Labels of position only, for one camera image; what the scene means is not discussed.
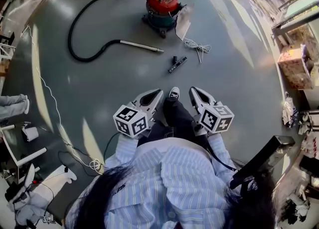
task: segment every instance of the striped shirt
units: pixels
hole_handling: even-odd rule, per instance
[[[177,138],[161,142],[177,141]],[[216,156],[234,167],[220,134],[208,138]],[[205,155],[203,148],[171,145],[166,151],[137,149],[138,141],[119,136],[115,154],[105,161],[105,170],[130,166],[130,174],[118,184],[123,186],[113,195],[105,213],[108,229],[162,228],[173,229],[178,222],[188,228],[222,228],[228,203],[225,192],[234,174],[214,158]],[[95,180],[83,191],[83,196]],[[66,223],[74,226],[79,201],[71,208]]]

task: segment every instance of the wheel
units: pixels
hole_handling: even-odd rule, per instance
[[[163,39],[166,38],[166,32],[164,30],[159,32],[160,37],[162,37]]]

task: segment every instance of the fiducial marker cube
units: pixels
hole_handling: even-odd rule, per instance
[[[136,137],[149,127],[146,113],[125,105],[118,109],[113,115],[113,119],[117,130],[131,138]]]
[[[224,105],[205,107],[199,123],[211,133],[227,131],[235,115]]]

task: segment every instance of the black hose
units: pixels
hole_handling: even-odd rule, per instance
[[[100,55],[103,54],[103,52],[111,45],[115,44],[115,43],[120,43],[121,40],[110,40],[108,43],[106,43],[104,46],[101,47],[101,49],[93,56],[91,57],[87,57],[87,58],[83,58],[83,57],[79,57],[77,56],[73,49],[72,49],[72,44],[71,44],[71,39],[72,39],[72,32],[73,32],[73,29],[74,29],[74,26],[76,24],[76,22],[79,20],[80,16],[83,14],[83,12],[89,7],[91,6],[93,3],[95,3],[96,1],[98,0],[92,0],[90,1],[88,4],[86,4],[84,6],[84,8],[80,11],[80,13],[75,17],[75,19],[73,20],[73,23],[71,24],[71,27],[70,27],[70,31],[69,31],[69,36],[68,36],[68,48],[69,48],[69,51],[71,53],[71,55],[78,61],[80,62],[92,62],[94,59],[98,58]]]

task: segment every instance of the coiled white cord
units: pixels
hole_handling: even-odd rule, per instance
[[[70,140],[69,140],[68,136],[66,135],[66,132],[65,132],[64,128],[62,127],[61,115],[60,115],[60,112],[59,112],[59,110],[58,110],[58,104],[57,104],[56,98],[53,96],[52,90],[46,85],[44,79],[41,77],[40,71],[39,71],[39,69],[38,69],[38,66],[37,66],[37,65],[38,65],[38,54],[37,54],[36,49],[35,49],[35,44],[34,44],[34,42],[33,42],[33,37],[32,37],[32,33],[31,33],[31,28],[30,28],[29,25],[25,28],[25,30],[23,31],[23,33],[24,33],[28,28],[29,28],[29,30],[30,30],[31,41],[32,41],[32,45],[33,45],[33,48],[34,48],[34,52],[35,52],[35,68],[36,68],[36,71],[38,72],[38,75],[39,75],[40,79],[41,79],[42,82],[44,83],[44,86],[49,89],[50,94],[51,94],[51,97],[52,97],[52,98],[54,99],[54,101],[55,101],[55,109],[56,109],[56,111],[58,112],[58,115],[59,115],[59,124],[60,124],[60,127],[61,127],[61,129],[63,130],[64,136],[65,136],[65,140],[66,140],[66,141],[64,140],[65,143],[68,144],[68,145],[71,147],[73,156],[76,157],[83,165],[85,165],[85,166],[87,166],[87,167],[90,167],[92,170],[95,170],[98,174],[102,175],[102,173],[100,173],[100,172],[98,171],[98,170],[101,168],[101,165],[102,165],[101,162],[100,162],[98,159],[92,158],[91,156],[88,155],[88,157],[90,157],[90,158],[92,159],[92,161],[89,163],[89,165],[87,165],[86,163],[84,163],[84,162],[82,161],[82,159],[81,159],[80,157],[78,157],[78,156],[74,153],[73,145],[70,143]]]
[[[209,53],[210,49],[211,49],[211,46],[210,45],[201,45],[201,44],[197,44],[196,42],[190,40],[190,39],[186,39],[187,40],[185,42],[185,45],[189,48],[195,48],[196,49],[196,52],[197,52],[197,55],[198,55],[198,58],[199,58],[199,62],[200,63],[203,63],[203,59],[204,59],[204,53]],[[201,55],[201,59],[200,59],[200,56],[199,56],[199,53],[198,51],[202,51],[202,55]]]

